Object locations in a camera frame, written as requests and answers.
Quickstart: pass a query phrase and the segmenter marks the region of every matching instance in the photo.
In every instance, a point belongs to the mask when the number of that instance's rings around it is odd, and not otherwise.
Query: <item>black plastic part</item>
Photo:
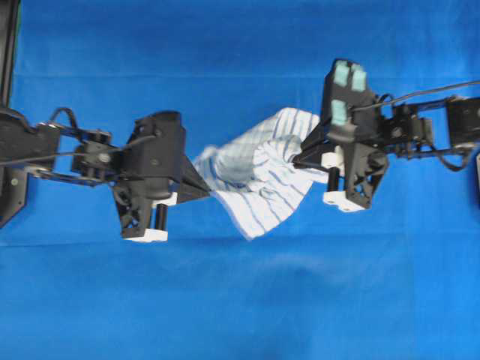
[[[480,97],[449,101],[446,109],[451,146],[480,141]]]
[[[25,171],[0,167],[0,229],[25,207],[28,181]]]
[[[393,106],[393,117],[382,121],[382,140],[386,145],[408,143],[433,143],[432,121],[419,118],[416,106]]]
[[[328,171],[322,167],[322,154],[326,152],[334,152],[335,144],[327,142],[321,145],[310,147],[300,154],[296,155],[293,159],[293,166],[296,169],[317,169],[322,171]]]
[[[349,75],[347,77],[347,84],[345,86],[335,83],[335,68],[338,61],[346,62],[349,68]],[[321,124],[324,127],[329,127],[332,123],[332,100],[343,101],[348,107],[363,107],[377,102],[377,96],[365,86],[364,91],[352,90],[353,71],[351,67],[358,65],[353,61],[337,58],[334,60],[331,66],[330,72],[325,77],[325,84],[323,87],[322,98],[322,115]],[[329,129],[328,138],[335,139],[338,137],[340,140],[345,139],[349,143],[354,140],[363,141],[374,139],[379,135],[379,120],[380,110],[369,109],[365,111],[351,112],[349,116],[352,117],[349,124],[349,131],[343,130],[341,133],[340,126],[332,127]]]
[[[39,124],[34,133],[28,133],[18,118],[0,114],[0,161],[53,155],[59,147],[61,131]],[[51,170],[55,158],[34,161],[31,165]]]
[[[181,183],[185,129],[180,113],[163,111],[137,120],[128,142],[149,135],[157,139],[125,152],[122,171],[126,176],[168,178]]]
[[[8,107],[10,102],[19,6],[20,0],[0,0],[0,101],[3,107]]]
[[[346,198],[364,209],[371,207],[380,181],[389,167],[385,152],[361,143],[343,146]]]

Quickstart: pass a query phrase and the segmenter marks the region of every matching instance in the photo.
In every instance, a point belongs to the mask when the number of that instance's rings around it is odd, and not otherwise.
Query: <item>fold in cloth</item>
[[[208,146],[194,161],[246,239],[285,221],[313,182],[328,181],[326,172],[295,169],[291,162],[318,123],[317,115],[285,108],[220,148]]]

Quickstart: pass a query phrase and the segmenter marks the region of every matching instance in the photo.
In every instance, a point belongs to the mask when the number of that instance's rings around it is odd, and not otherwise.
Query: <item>striped cloth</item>
[[[194,166],[246,239],[267,233],[299,206],[313,182],[328,174],[295,169],[291,160],[319,117],[285,108],[220,148],[207,147]]]

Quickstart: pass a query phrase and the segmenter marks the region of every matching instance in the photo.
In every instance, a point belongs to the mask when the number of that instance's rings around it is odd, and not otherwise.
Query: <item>blue stripe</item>
[[[280,184],[282,184],[283,186],[289,186],[288,184],[284,184],[281,179],[278,177],[277,174],[275,174],[273,171],[269,170],[268,171],[270,173],[271,176],[273,176],[275,178],[275,180],[277,180]]]
[[[269,172],[270,175],[272,175],[281,185],[283,185],[283,186],[290,186],[294,191],[296,191],[297,193],[299,193],[301,196],[303,196],[303,197],[305,196],[305,194],[302,193],[297,187],[295,187],[295,185],[292,185],[292,184],[291,184],[291,185],[284,184],[284,183],[281,181],[281,179],[278,177],[277,174],[275,174],[274,172],[272,172],[272,171],[270,171],[270,170],[269,170],[268,172]]]
[[[268,205],[268,208],[270,209],[271,213],[277,218],[278,223],[281,223],[282,220],[280,219],[280,217],[277,215],[277,213],[276,213],[276,212],[274,211],[274,209],[272,208],[272,204],[271,204],[267,199],[265,199],[265,198],[263,198],[263,199],[266,201],[266,203],[267,203],[267,205]]]
[[[247,206],[248,208],[250,209],[250,213],[252,215],[252,218],[255,220],[255,222],[257,224],[259,224],[259,226],[262,228],[263,232],[266,233],[267,230],[265,229],[265,227],[262,225],[262,223],[260,223],[260,220],[258,220],[258,217],[255,215],[255,211],[252,209],[252,206],[251,204],[248,202],[248,199],[247,197],[243,194],[243,193],[239,193],[240,196],[243,198],[243,200],[245,200],[245,202],[247,203]]]
[[[312,124],[314,120],[314,114],[310,114],[310,122],[308,124],[307,136],[310,135],[310,131],[312,129]]]
[[[261,163],[253,163],[254,167],[261,167],[262,165],[265,165],[269,162],[270,159],[267,159],[265,161],[262,161]]]
[[[292,142],[292,136],[286,141],[285,147],[283,148],[283,159],[285,160],[285,155],[287,154],[287,149],[290,143]]]
[[[295,125],[297,123],[297,115],[299,114],[299,111],[297,109],[297,112],[295,113],[295,116],[293,116],[293,124],[292,124],[292,128],[290,129],[290,133],[293,134],[293,129],[295,129]]]
[[[273,190],[273,192],[274,192],[275,194],[277,194],[277,195],[286,203],[286,205],[287,205],[289,208],[292,209],[293,212],[295,211],[295,208],[292,206],[292,204],[290,204],[290,203],[287,201],[287,199],[285,199],[283,196],[281,196],[277,191]]]
[[[296,188],[294,185],[290,185],[290,187],[295,190],[297,193],[299,193],[300,195],[302,195],[303,197],[305,196],[304,193],[302,193],[298,188]]]
[[[277,123],[275,124],[275,129],[273,130],[273,135],[271,136],[274,139],[277,136],[278,123],[280,122],[281,114],[278,116]]]

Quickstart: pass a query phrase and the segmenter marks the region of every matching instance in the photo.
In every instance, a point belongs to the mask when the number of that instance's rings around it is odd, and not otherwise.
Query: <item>blue fabric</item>
[[[377,93],[480,78],[479,11],[452,0],[24,0],[12,106],[33,123],[72,107],[117,145],[134,119],[179,110],[192,158],[282,107],[318,113],[336,57],[362,64]],[[431,115],[446,145],[445,116]],[[323,205],[317,184],[247,243],[206,199],[172,209],[169,242],[150,245],[120,239],[107,188],[33,180],[0,232],[0,359],[478,359],[475,177],[473,165],[392,159],[370,211]]]

